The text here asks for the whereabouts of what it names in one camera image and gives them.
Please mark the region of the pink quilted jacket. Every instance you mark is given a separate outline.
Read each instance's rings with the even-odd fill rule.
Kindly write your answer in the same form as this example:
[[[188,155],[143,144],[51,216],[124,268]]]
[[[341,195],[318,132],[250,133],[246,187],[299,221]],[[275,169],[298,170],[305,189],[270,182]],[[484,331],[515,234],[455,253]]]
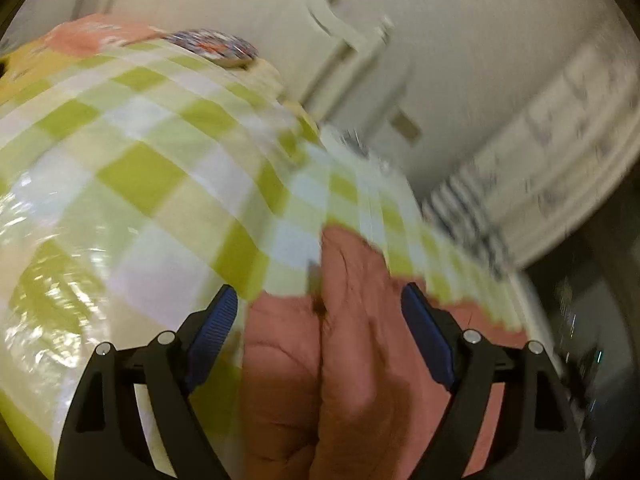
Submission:
[[[260,295],[244,330],[249,479],[405,479],[449,396],[402,316],[407,284],[359,234],[321,234],[320,288]]]

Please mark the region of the green checked bed sheet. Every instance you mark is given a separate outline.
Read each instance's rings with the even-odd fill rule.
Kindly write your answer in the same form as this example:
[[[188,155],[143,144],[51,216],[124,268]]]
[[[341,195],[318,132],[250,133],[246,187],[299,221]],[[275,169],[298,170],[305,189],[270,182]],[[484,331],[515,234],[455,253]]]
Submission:
[[[300,108],[162,40],[108,50],[1,107],[1,414],[46,477],[94,347],[145,344],[223,284],[316,284],[336,222],[445,304],[523,326],[510,284],[427,224],[404,177]]]

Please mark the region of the sailboat striped curtain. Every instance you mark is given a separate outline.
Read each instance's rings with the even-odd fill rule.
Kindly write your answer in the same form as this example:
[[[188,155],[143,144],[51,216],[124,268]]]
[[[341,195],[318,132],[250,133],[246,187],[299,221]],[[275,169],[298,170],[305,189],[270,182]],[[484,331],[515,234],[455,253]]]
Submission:
[[[550,82],[422,202],[501,275],[558,246],[639,157],[639,39],[604,22]]]

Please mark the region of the yellow pillow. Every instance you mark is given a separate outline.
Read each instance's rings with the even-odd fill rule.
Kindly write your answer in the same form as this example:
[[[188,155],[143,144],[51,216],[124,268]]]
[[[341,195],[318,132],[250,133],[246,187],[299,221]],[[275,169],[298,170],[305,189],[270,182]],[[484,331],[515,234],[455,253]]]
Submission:
[[[46,78],[76,58],[50,49],[43,39],[23,44],[16,50],[1,55],[1,103],[9,101],[18,92],[39,79]]]

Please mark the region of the patterned floral pillow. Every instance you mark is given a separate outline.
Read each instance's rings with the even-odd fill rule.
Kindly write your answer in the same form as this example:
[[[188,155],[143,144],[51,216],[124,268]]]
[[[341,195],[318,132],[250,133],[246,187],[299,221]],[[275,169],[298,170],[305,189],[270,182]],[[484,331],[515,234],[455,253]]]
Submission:
[[[246,67],[258,58],[257,49],[248,41],[208,28],[180,30],[163,40],[224,68]]]

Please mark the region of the pink orange blanket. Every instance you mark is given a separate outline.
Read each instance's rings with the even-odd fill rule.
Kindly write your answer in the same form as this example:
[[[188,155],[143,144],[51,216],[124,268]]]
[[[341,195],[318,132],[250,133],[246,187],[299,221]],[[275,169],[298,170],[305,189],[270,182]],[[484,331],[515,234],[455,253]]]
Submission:
[[[104,50],[164,36],[163,29],[111,14],[90,14],[51,29],[43,43],[58,53],[86,58]]]

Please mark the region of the white wooden headboard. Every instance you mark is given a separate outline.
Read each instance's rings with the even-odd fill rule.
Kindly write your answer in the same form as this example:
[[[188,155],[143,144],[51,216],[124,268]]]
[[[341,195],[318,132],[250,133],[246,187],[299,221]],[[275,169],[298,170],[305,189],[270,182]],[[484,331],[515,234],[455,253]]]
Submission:
[[[254,47],[283,78],[286,96],[321,122],[347,98],[390,43],[394,24],[361,30],[334,0],[76,0],[77,15],[114,14],[168,32],[213,28]]]

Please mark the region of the beige wall switch plate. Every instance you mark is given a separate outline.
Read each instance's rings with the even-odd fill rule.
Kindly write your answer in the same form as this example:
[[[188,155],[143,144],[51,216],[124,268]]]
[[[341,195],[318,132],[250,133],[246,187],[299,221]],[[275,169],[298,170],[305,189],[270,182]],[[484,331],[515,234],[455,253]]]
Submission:
[[[403,110],[398,110],[390,121],[390,125],[409,144],[415,144],[422,136],[420,126]]]

